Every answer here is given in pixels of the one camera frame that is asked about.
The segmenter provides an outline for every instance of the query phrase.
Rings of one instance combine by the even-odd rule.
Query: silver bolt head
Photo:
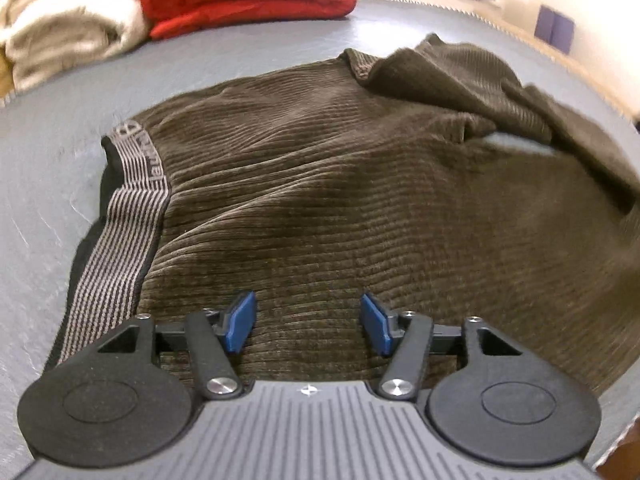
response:
[[[238,389],[238,386],[238,383],[231,377],[214,377],[207,381],[207,390],[212,394],[232,394]]]
[[[394,397],[410,394],[413,389],[412,384],[404,379],[391,379],[382,384],[382,391]]]

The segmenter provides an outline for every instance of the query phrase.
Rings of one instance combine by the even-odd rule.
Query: gray floor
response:
[[[430,32],[499,54],[524,82],[599,122],[640,169],[640,139],[631,124],[542,54],[462,13],[381,0],[360,2],[340,21],[244,25],[148,44],[63,75],[0,109],[0,478],[30,461],[15,407],[42,370],[62,320],[74,250],[97,217],[100,136],[179,92],[335,57],[348,46],[386,55]],[[632,395],[638,376],[640,370],[630,370],[603,396],[606,418],[592,458],[638,409]]]

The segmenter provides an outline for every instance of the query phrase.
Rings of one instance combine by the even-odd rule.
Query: folded white blanket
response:
[[[36,0],[11,30],[5,51],[17,91],[126,52],[148,36],[138,0]]]
[[[0,0],[0,46],[14,62],[17,91],[147,36],[138,0]]]

